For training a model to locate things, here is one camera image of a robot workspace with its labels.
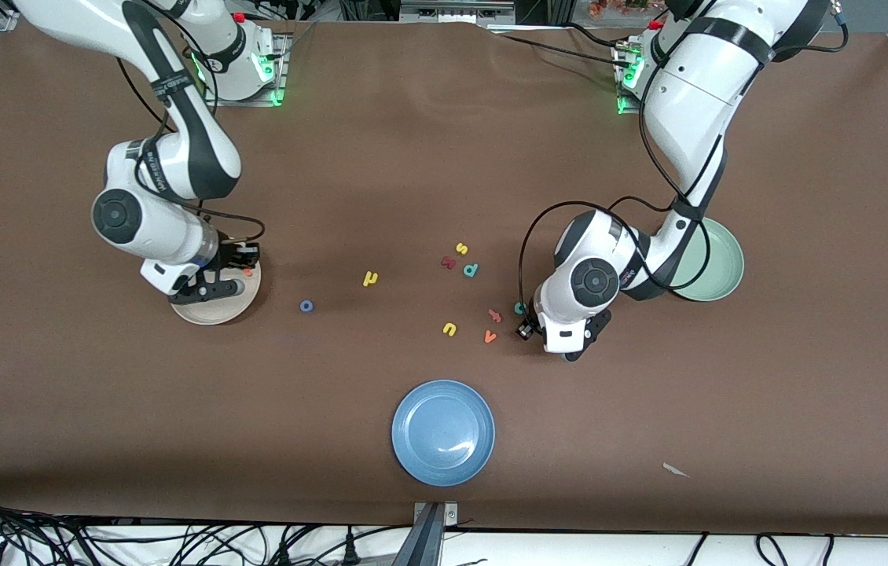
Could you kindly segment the colourful floral object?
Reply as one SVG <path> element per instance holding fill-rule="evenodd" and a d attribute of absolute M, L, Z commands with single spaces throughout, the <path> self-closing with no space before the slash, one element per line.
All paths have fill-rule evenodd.
<path fill-rule="evenodd" d="M 588 0 L 588 14 L 594 19 L 604 18 L 606 12 L 623 16 L 638 16 L 656 5 L 657 0 Z"/>

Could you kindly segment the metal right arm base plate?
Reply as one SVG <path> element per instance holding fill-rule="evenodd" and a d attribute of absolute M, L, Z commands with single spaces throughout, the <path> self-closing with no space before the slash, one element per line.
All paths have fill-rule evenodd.
<path fill-rule="evenodd" d="M 288 82 L 292 40 L 292 35 L 275 35 L 270 29 L 254 31 L 245 54 L 228 72 L 218 76 L 220 97 L 211 92 L 213 80 L 204 80 L 208 84 L 206 101 L 221 107 L 281 106 Z"/>

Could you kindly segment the brown paper table cover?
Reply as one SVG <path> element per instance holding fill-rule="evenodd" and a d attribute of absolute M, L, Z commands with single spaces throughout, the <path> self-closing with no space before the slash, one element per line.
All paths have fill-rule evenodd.
<path fill-rule="evenodd" d="M 282 106 L 218 119 L 243 175 L 215 207 L 267 230 L 259 297 L 203 327 L 92 227 L 107 151 L 156 129 L 113 58 L 0 35 L 0 505 L 403 524 L 451 499 L 474 527 L 888 533 L 881 35 L 765 68 L 739 107 L 707 211 L 743 248 L 736 292 L 620 296 L 574 363 L 516 335 L 524 232 L 560 201 L 673 196 L 605 65 L 468 24 L 325 23 Z M 460 486 L 391 447 L 431 380 L 494 416 Z"/>

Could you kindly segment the blue plate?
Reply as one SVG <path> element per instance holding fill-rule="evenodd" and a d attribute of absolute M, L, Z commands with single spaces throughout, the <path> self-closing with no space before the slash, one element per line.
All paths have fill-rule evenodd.
<path fill-rule="evenodd" d="M 405 394 L 391 422 L 402 469 L 431 487 L 472 480 L 490 461 L 497 427 L 490 405 L 458 380 L 431 380 Z"/>

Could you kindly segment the beige brown plate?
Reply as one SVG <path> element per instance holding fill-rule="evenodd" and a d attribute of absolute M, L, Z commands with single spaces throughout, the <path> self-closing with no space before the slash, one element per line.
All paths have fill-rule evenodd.
<path fill-rule="evenodd" d="M 238 279 L 245 284 L 244 292 L 238 296 L 185 306 L 171 304 L 171 307 L 181 318 L 193 325 L 224 325 L 231 322 L 253 304 L 259 293 L 263 280 L 262 266 L 259 264 L 250 269 L 253 269 L 252 277 L 246 277 L 243 270 L 229 269 L 221 273 L 224 279 Z"/>

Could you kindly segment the grey metal box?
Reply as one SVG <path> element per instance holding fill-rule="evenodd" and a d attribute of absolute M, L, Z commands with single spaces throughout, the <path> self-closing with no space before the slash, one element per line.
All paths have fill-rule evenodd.
<path fill-rule="evenodd" d="M 513 0 L 400 0 L 403 23 L 516 24 Z"/>

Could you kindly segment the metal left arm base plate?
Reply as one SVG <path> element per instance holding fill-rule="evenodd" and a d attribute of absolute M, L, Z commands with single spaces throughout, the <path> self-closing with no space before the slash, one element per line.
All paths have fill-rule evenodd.
<path fill-rule="evenodd" d="M 639 112 L 640 99 L 650 74 L 645 50 L 640 36 L 617 40 L 610 48 L 612 60 L 618 64 L 615 83 L 619 114 Z"/>

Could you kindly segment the green plate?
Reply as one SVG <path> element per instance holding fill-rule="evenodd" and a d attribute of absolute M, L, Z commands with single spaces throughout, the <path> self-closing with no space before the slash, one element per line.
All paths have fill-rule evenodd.
<path fill-rule="evenodd" d="M 673 276 L 674 293 L 685 300 L 722 300 L 743 278 L 743 250 L 721 223 L 704 219 L 707 237 L 698 228 L 688 241 Z"/>

